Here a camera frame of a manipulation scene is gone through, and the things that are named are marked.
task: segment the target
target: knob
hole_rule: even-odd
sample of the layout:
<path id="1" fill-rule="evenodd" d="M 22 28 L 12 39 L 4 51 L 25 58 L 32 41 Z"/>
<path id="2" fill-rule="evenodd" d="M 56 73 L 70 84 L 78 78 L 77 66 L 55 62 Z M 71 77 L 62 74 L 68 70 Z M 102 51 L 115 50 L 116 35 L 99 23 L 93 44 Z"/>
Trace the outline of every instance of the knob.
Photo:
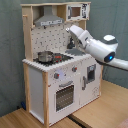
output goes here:
<path id="1" fill-rule="evenodd" d="M 76 72 L 76 70 L 77 70 L 77 67 L 73 67 L 73 68 L 72 68 L 72 71 L 73 71 L 73 72 Z"/>
<path id="2" fill-rule="evenodd" d="M 54 78 L 55 78 L 55 79 L 58 79 L 58 78 L 59 78 L 59 74 L 58 74 L 58 73 L 55 73 L 55 74 L 54 74 Z"/>

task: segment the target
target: oven window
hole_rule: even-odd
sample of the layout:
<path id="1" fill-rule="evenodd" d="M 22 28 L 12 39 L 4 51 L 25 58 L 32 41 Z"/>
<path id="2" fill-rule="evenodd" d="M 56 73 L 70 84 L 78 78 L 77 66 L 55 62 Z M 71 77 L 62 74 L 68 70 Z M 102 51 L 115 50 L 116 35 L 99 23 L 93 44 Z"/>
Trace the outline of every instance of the oven window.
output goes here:
<path id="1" fill-rule="evenodd" d="M 74 85 L 56 92 L 56 111 L 59 111 L 73 103 Z"/>
<path id="2" fill-rule="evenodd" d="M 72 17 L 80 16 L 80 7 L 72 7 Z"/>

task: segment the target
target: table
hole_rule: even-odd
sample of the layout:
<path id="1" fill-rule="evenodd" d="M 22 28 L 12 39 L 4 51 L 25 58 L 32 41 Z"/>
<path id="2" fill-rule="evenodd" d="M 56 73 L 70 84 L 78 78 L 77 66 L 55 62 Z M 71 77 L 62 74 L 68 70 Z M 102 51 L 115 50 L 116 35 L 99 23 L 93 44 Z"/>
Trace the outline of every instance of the table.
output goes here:
<path id="1" fill-rule="evenodd" d="M 102 80 L 101 97 L 71 117 L 87 128 L 115 128 L 128 118 L 128 89 Z"/>
<path id="2" fill-rule="evenodd" d="M 23 109 L 16 110 L 0 118 L 0 128 L 44 128 L 37 119 Z M 69 118 L 64 118 L 50 128 L 81 128 Z"/>

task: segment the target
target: pot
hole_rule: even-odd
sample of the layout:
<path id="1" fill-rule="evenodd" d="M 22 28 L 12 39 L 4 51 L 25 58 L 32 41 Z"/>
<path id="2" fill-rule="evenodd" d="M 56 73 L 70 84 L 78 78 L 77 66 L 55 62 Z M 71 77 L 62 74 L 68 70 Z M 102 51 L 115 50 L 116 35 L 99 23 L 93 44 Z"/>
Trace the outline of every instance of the pot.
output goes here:
<path id="1" fill-rule="evenodd" d="M 53 61 L 53 52 L 51 51 L 44 51 L 38 53 L 38 60 L 40 62 L 50 62 Z"/>

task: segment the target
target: microwave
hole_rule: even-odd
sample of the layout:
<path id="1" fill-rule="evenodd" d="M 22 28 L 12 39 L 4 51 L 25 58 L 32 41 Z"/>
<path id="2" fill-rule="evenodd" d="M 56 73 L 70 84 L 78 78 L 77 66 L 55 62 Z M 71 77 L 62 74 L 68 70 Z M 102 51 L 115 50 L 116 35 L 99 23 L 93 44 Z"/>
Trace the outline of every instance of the microwave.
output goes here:
<path id="1" fill-rule="evenodd" d="M 88 19 L 90 4 L 69 4 L 67 5 L 67 21 Z"/>

